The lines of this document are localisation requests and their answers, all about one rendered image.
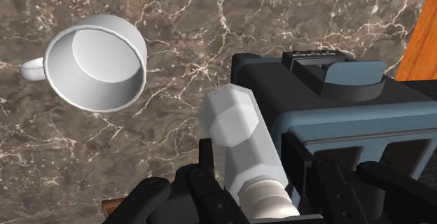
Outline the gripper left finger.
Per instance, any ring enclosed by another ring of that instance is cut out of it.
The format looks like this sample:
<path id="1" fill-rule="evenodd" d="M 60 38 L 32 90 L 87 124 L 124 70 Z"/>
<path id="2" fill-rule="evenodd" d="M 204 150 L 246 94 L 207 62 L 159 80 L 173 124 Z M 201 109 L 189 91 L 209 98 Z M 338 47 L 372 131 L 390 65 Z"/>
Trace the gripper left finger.
<path id="1" fill-rule="evenodd" d="M 199 162 L 178 175 L 196 207 L 199 224 L 249 224 L 249 220 L 215 179 L 211 139 L 199 140 Z M 172 192 L 171 183 L 160 177 L 146 178 L 118 205 L 102 224 L 148 224 L 147 219 Z"/>

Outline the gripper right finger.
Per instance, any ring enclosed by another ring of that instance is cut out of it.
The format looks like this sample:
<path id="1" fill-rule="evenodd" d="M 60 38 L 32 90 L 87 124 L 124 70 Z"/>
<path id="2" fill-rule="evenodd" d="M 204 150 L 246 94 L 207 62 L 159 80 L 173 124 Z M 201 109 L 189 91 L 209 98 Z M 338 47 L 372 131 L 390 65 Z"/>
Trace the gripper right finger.
<path id="1" fill-rule="evenodd" d="M 281 161 L 304 214 L 324 224 L 437 224 L 437 190 L 374 161 L 356 170 L 314 157 L 293 134 L 281 137 Z"/>

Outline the white translucent bottle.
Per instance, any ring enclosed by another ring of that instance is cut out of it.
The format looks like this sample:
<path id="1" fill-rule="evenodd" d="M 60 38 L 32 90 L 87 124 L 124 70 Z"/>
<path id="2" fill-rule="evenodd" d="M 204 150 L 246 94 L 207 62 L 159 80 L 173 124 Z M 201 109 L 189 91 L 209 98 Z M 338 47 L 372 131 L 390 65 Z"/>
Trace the white translucent bottle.
<path id="1" fill-rule="evenodd" d="M 229 84 L 202 103 L 204 132 L 225 148 L 225 189 L 248 219 L 288 218 L 300 213 L 253 92 Z"/>

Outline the black and blue appliance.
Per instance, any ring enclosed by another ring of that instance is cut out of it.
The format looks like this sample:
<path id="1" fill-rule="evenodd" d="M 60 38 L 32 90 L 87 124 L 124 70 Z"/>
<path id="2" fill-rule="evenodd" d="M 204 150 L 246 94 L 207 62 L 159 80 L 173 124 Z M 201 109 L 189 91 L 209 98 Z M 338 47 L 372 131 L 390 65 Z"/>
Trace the black and blue appliance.
<path id="1" fill-rule="evenodd" d="M 345 169 L 380 162 L 419 182 L 437 151 L 437 80 L 398 82 L 383 70 L 330 50 L 238 53 L 231 81 L 253 92 L 280 157 L 289 133 Z"/>

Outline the white mug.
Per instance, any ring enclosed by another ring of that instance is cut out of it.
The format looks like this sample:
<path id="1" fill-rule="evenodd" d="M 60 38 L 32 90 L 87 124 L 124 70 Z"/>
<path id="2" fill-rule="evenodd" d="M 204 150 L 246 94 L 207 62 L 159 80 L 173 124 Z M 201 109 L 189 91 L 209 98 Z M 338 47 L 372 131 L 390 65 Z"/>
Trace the white mug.
<path id="1" fill-rule="evenodd" d="M 127 20 L 90 15 L 53 37 L 43 57 L 20 67 L 27 81 L 47 80 L 69 104 L 92 112 L 119 111 L 146 84 L 146 43 Z"/>

